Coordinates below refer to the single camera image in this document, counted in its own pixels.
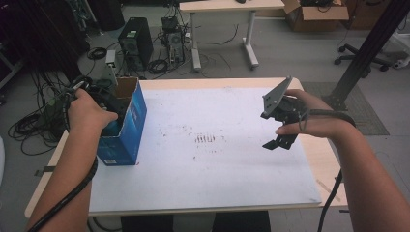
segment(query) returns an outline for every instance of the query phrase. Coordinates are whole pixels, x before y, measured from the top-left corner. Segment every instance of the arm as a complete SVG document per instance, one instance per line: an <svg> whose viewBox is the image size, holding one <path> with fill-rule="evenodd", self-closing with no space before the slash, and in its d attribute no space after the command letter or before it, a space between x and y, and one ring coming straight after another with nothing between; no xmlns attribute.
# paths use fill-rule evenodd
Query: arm
<svg viewBox="0 0 410 232"><path fill-rule="evenodd" d="M82 89L69 109L71 130L57 166L37 203L27 228L33 226L49 209L73 190L88 174L96 157L102 129L117 115L100 109ZM65 208L57 213L42 231L85 231L91 183Z"/></svg>
<svg viewBox="0 0 410 232"><path fill-rule="evenodd" d="M288 90L286 94L304 101L308 108L331 109L301 90ZM340 119L310 116L304 131L298 124L277 130L277 134L294 133L328 137L335 144L355 231L409 230L409 203L356 128Z"/></svg>

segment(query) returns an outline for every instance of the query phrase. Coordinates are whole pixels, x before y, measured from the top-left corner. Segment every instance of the cardboard box on floor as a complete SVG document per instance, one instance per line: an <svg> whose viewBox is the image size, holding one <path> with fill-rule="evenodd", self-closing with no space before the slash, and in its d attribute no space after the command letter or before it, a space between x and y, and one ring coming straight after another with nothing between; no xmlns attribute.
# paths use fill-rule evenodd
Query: cardboard box on floor
<svg viewBox="0 0 410 232"><path fill-rule="evenodd" d="M341 24L347 29L371 30L391 0L344 0L349 20Z"/></svg>
<svg viewBox="0 0 410 232"><path fill-rule="evenodd" d="M117 99L128 105L118 135L100 137L97 156L107 166L135 165L147 107L136 77L117 78Z"/></svg>
<svg viewBox="0 0 410 232"><path fill-rule="evenodd" d="M329 8L302 7L298 0L282 0L286 21L293 31L334 31L340 20L348 20L349 13L341 0L335 0Z"/></svg>

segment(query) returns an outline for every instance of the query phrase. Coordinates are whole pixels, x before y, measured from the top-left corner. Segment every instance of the black pole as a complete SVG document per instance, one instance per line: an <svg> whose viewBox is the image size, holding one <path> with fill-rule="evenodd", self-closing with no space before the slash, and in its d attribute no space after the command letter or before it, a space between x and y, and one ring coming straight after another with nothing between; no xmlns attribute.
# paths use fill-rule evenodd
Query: black pole
<svg viewBox="0 0 410 232"><path fill-rule="evenodd" d="M392 0L385 12L380 16L376 25L368 34L359 52L350 63L344 75L341 77L330 96L324 97L324 101L333 109L342 109L344 101L363 76L364 71L376 57L377 53L389 40L395 29L406 17L410 10L410 1Z"/></svg>

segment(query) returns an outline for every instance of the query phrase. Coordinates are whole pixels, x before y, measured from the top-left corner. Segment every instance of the forearm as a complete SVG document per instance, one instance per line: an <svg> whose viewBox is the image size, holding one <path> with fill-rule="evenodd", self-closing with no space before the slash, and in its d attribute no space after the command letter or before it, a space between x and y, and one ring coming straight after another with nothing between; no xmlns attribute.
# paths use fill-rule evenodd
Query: forearm
<svg viewBox="0 0 410 232"><path fill-rule="evenodd" d="M410 228L409 204L373 154L366 139L348 124L332 141L337 147L352 224L356 231Z"/></svg>
<svg viewBox="0 0 410 232"><path fill-rule="evenodd" d="M40 198L28 228L37 222L57 202L72 191L88 174L97 153L100 132L93 129L72 130L67 138L61 158ZM64 207L44 227L44 231L82 231L85 229L89 209L91 184Z"/></svg>

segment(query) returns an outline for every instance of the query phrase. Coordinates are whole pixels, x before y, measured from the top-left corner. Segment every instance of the white tabletop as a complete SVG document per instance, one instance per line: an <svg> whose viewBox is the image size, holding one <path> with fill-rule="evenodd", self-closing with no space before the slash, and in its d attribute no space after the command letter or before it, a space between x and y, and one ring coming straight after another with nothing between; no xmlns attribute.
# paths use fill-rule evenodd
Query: white tabletop
<svg viewBox="0 0 410 232"><path fill-rule="evenodd" d="M141 81L148 113L137 165L100 163L90 215L322 205L339 169L326 139L299 136L289 151L261 147L276 137L278 126L273 119L259 117L262 95L282 80ZM301 88L299 81L294 79L290 88ZM28 217L47 176L26 209ZM346 204L341 186L334 205Z"/></svg>
<svg viewBox="0 0 410 232"><path fill-rule="evenodd" d="M235 0L207 0L180 3L180 10L186 13L220 12L220 11L256 11L283 9L281 0L247 0L245 4Z"/></svg>

